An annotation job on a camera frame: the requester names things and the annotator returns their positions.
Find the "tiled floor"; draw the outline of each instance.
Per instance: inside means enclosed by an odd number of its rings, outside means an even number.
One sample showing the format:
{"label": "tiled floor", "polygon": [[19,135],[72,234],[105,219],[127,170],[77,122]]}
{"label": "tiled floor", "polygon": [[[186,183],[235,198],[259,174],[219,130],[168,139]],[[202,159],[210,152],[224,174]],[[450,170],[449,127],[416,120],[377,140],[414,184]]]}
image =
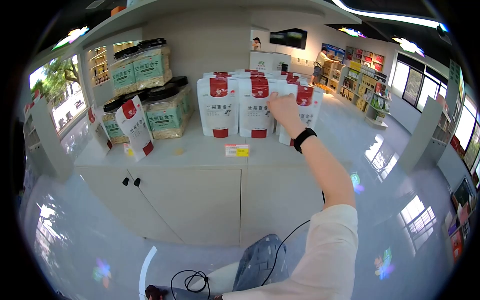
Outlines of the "tiled floor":
{"label": "tiled floor", "polygon": [[[387,130],[375,130],[353,105],[325,96],[318,122],[353,162],[348,171],[357,192],[360,241],[352,299],[432,298],[450,272],[441,223],[453,208],[440,170],[426,158],[409,175],[395,165],[410,135],[391,117]],[[75,159],[89,138],[82,120],[62,144]],[[145,285],[169,285],[183,269],[209,273],[243,252],[137,237],[75,173],[64,184],[38,179],[24,228],[53,287],[78,300],[143,299]],[[290,270],[304,252],[305,237],[301,232],[287,242]]]}

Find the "cabinet door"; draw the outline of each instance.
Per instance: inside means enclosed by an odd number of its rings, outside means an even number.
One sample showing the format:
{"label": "cabinet door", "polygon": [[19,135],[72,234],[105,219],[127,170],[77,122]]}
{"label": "cabinet door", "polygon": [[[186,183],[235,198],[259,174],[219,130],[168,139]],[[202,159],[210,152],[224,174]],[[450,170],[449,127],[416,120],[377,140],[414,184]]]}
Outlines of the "cabinet door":
{"label": "cabinet door", "polygon": [[183,242],[239,245],[241,170],[129,168],[140,190]]}
{"label": "cabinet door", "polygon": [[[76,170],[113,215],[136,235],[182,243],[142,192],[133,185],[133,179],[126,169],[76,167]],[[129,179],[127,186],[122,184],[125,178]]]}
{"label": "cabinet door", "polygon": [[[249,168],[241,201],[241,245],[275,233],[287,237],[321,211],[322,190],[307,167]],[[309,224],[299,229],[308,229]]]}

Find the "black wristband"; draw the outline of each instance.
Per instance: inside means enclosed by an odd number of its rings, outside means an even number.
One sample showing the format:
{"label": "black wristband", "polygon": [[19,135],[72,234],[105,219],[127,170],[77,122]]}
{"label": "black wristband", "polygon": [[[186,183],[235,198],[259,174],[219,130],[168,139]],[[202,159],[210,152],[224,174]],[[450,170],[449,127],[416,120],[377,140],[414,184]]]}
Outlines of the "black wristband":
{"label": "black wristband", "polygon": [[300,145],[311,135],[317,136],[315,131],[313,131],[311,128],[305,128],[305,130],[302,131],[302,133],[300,133],[297,138],[293,140],[293,146],[295,147],[295,150],[301,153]]}

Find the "display counter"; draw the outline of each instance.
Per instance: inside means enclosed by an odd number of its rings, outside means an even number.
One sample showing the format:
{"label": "display counter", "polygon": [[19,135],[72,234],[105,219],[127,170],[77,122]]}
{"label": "display counter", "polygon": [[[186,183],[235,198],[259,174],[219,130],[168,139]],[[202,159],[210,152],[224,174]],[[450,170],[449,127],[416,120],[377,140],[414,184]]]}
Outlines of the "display counter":
{"label": "display counter", "polygon": [[[319,138],[348,168],[340,143],[319,124]],[[225,157],[225,144],[249,144],[250,157]],[[91,142],[75,170],[127,228],[168,242],[249,245],[270,233],[287,236],[323,206],[303,155],[278,135],[204,136],[198,112],[181,138],[154,140],[138,162],[122,144],[102,158]]]}

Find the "hand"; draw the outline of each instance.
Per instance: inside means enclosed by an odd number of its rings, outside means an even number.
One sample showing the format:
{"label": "hand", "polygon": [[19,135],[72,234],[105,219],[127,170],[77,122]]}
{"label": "hand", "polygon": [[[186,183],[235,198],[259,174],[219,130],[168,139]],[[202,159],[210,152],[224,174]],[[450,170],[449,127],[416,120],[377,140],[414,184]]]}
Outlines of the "hand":
{"label": "hand", "polygon": [[305,130],[306,126],[300,120],[297,101],[293,94],[279,96],[277,92],[273,92],[267,105],[275,119],[285,127],[291,138],[297,138]]}

